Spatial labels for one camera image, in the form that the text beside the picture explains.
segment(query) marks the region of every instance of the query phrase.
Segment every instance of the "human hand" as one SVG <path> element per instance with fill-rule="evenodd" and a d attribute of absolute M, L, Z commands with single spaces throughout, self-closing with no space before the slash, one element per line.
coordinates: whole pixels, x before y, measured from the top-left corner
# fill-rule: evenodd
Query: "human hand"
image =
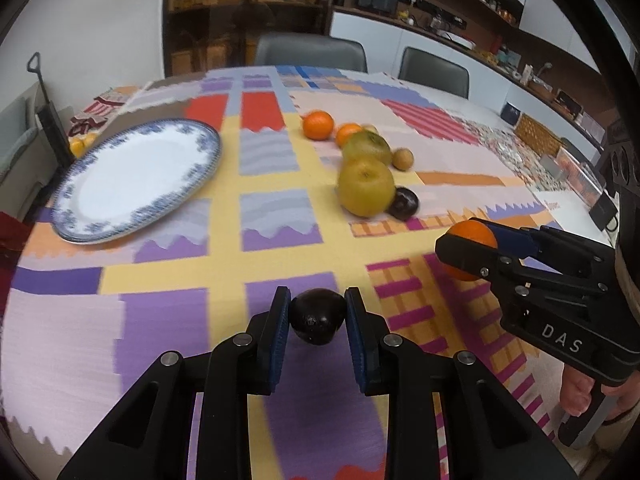
<path fill-rule="evenodd" d="M 591 403 L 591 389 L 595 381 L 575 368 L 564 365 L 560 405 L 571 416 L 580 416 L 587 411 Z M 607 420 L 616 418 L 633 408 L 640 400 L 640 372 L 634 372 L 622 386 L 611 388 L 603 386 L 606 396 L 617 396 L 618 402 L 607 415 Z"/>

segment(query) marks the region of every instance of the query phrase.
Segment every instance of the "white plate with blue rim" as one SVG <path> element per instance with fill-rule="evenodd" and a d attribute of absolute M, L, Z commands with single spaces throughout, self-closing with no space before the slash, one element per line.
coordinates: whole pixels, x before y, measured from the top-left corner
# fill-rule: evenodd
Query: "white plate with blue rim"
<path fill-rule="evenodd" d="M 221 152 L 218 133 L 199 121 L 165 119 L 124 130 L 71 165 L 56 194 L 53 229 L 75 244 L 142 229 L 212 177 Z"/>

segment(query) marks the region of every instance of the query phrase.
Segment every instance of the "tablecloth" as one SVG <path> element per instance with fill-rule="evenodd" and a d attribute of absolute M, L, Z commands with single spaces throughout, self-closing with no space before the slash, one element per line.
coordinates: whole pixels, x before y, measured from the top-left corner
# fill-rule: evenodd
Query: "tablecloth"
<path fill-rule="evenodd" d="M 300 131 L 300 115 L 316 108 L 337 124 L 374 124 L 392 148 L 414 152 L 412 170 L 394 177 L 420 197 L 415 218 L 364 221 L 340 208 L 339 149 Z M 450 278 L 433 253 L 448 226 L 473 216 L 557 226 L 474 128 L 391 78 L 282 66 L 149 84 L 103 135 L 174 117 L 219 130 L 210 182 L 156 224 L 102 246 L 61 240 L 45 208 L 20 260 L 0 380 L 12 438 L 43 479 L 162 352 L 210 351 L 267 310 L 277 285 L 293 295 L 358 286 L 368 310 L 424 351 L 478 355 L 554 437 L 561 365 L 500 328 L 487 282 Z M 276 393 L 251 397 L 249 410 L 255 479 L 383 477 L 386 399 L 360 395 L 344 328 L 320 348 L 291 333 Z M 438 426 L 447 478 L 442 416 Z"/>

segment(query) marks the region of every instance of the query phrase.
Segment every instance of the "dark plum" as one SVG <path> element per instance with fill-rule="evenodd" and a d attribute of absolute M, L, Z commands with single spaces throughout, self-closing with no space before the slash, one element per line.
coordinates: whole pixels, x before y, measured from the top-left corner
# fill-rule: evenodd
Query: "dark plum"
<path fill-rule="evenodd" d="M 405 187 L 396 187 L 396 196 L 386 212 L 393 218 L 406 222 L 415 215 L 419 207 L 420 200 L 413 191 Z"/>
<path fill-rule="evenodd" d="M 289 305 L 289 323 L 302 341 L 326 345 L 334 338 L 344 317 L 347 302 L 327 288 L 312 288 L 297 295 Z"/>

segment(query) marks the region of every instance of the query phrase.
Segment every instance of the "metal pivot bolt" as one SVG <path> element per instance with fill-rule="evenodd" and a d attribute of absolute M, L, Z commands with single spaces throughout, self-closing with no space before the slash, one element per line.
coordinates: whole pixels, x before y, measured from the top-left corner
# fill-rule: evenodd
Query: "metal pivot bolt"
<path fill-rule="evenodd" d="M 402 336 L 398 334 L 387 334 L 383 337 L 382 341 L 387 346 L 400 346 L 402 344 Z"/>
<path fill-rule="evenodd" d="M 160 356 L 160 362 L 164 366 L 173 366 L 178 362 L 178 354 L 175 352 L 165 352 Z"/>
<path fill-rule="evenodd" d="M 247 332 L 241 332 L 234 336 L 234 345 L 247 346 L 247 345 L 250 345 L 251 341 L 253 340 L 254 338 L 251 337 L 251 334 L 248 334 Z"/>
<path fill-rule="evenodd" d="M 462 352 L 458 352 L 458 361 L 460 361 L 463 365 L 472 365 L 476 362 L 476 356 L 475 354 L 473 354 L 473 352 L 463 350 Z"/>

